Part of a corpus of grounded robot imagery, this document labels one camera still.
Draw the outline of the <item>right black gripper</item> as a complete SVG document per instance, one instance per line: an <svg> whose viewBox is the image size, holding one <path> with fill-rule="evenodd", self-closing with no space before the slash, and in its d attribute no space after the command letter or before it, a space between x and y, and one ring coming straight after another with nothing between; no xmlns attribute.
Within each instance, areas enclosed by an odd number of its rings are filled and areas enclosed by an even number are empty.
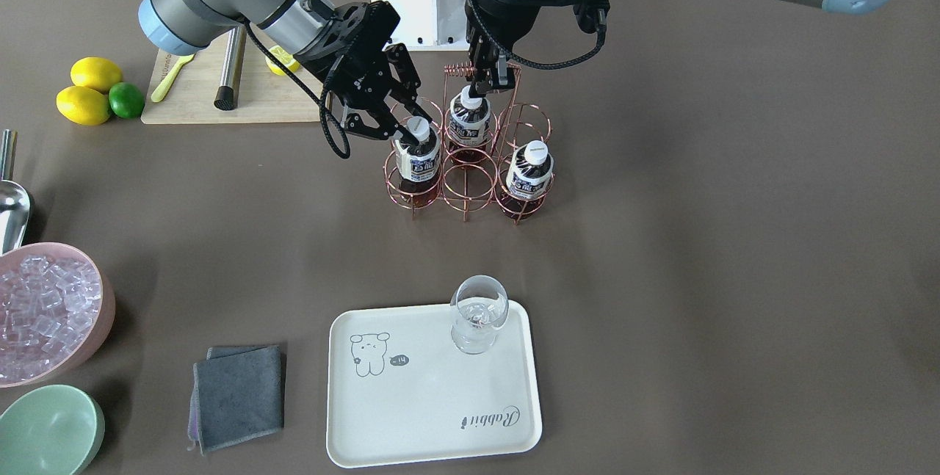
<svg viewBox="0 0 940 475"><path fill-rule="evenodd" d="M435 123L435 117L423 106L421 80L406 46L388 43L399 22L386 1L344 4L333 10L318 40L295 58L339 98L347 133L417 145L396 118L407 113ZM391 109L387 97L395 101Z"/></svg>

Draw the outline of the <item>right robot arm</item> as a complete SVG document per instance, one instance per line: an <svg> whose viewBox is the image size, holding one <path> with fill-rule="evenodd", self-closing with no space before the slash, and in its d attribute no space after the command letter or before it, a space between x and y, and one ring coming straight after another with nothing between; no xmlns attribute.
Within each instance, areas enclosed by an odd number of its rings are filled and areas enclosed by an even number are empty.
<svg viewBox="0 0 940 475"><path fill-rule="evenodd" d="M392 97L430 119L417 101L420 80L406 47L388 44L400 17L386 1L143 0L138 18L145 36L175 56L191 56L236 26L256 26L348 109L338 130L410 145L424 140L386 103Z"/></svg>

